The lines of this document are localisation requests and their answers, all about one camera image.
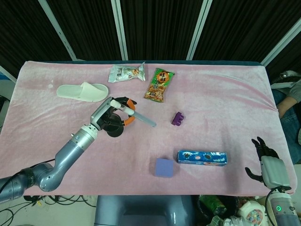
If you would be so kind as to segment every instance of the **purple sponge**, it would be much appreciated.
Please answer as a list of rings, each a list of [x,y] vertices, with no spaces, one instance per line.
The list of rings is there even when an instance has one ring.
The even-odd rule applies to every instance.
[[[174,161],[169,159],[157,159],[155,176],[171,178],[174,175]]]
[[[181,112],[178,112],[175,117],[174,120],[171,122],[171,124],[173,124],[174,126],[180,126],[181,125],[181,121],[184,119],[184,116],[182,115]]]

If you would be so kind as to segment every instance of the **toothpaste box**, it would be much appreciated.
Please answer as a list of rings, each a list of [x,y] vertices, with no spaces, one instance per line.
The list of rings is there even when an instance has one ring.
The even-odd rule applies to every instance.
[[[228,163],[227,154],[223,152],[195,152],[189,150],[178,151],[178,163],[224,166]]]

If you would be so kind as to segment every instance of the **table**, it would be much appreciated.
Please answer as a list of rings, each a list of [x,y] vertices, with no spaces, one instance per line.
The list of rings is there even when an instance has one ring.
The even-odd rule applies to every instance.
[[[260,174],[251,142],[257,136],[284,160],[292,191],[296,189],[296,174],[263,66],[150,62],[145,65],[147,81],[108,83],[112,63],[25,63],[0,136],[0,177],[52,159],[71,133],[89,123],[100,103],[63,99],[55,93],[62,84],[87,81],[107,85],[112,97],[137,101],[137,112],[156,121],[157,127],[136,120],[118,138],[99,132],[58,189],[47,194],[266,195],[269,190],[244,171],[249,167]],[[175,72],[164,103],[143,98],[156,67]],[[170,123],[177,111],[185,116],[180,127]],[[155,160],[175,161],[180,149],[227,152],[229,163],[224,167],[175,163],[172,178],[155,177]],[[25,194],[45,193],[32,187]]]

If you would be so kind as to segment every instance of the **snack bag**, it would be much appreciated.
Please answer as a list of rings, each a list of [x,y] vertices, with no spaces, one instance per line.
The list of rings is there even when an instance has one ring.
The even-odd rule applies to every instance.
[[[154,77],[144,98],[157,102],[163,102],[163,93],[173,76],[173,72],[167,72],[164,69],[156,68]]]
[[[133,78],[141,79],[145,81],[144,63],[139,67],[113,65],[109,74],[108,82],[129,81]]]

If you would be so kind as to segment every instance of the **robotic hand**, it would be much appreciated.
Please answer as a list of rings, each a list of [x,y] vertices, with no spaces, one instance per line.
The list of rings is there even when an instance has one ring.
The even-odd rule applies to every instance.
[[[258,141],[252,139],[261,164],[262,175],[258,176],[246,167],[246,173],[254,180],[264,183],[271,189],[267,195],[265,208],[270,222],[270,216],[267,211],[267,203],[270,202],[278,226],[301,226],[297,213],[293,206],[292,199],[285,191],[290,190],[289,178],[284,162],[279,159],[278,154],[271,148],[268,148],[264,141],[257,137]]]
[[[0,203],[21,197],[24,191],[33,185],[43,192],[57,189],[65,173],[93,143],[100,130],[105,130],[111,137],[118,137],[122,134],[124,126],[135,118],[155,127],[156,123],[135,112],[135,104],[135,101],[127,97],[107,98],[91,115],[90,124],[82,126],[77,133],[72,134],[72,138],[55,155],[54,167],[44,162],[25,168],[11,177],[0,179]],[[126,112],[129,118],[122,121],[114,113],[117,109]]]

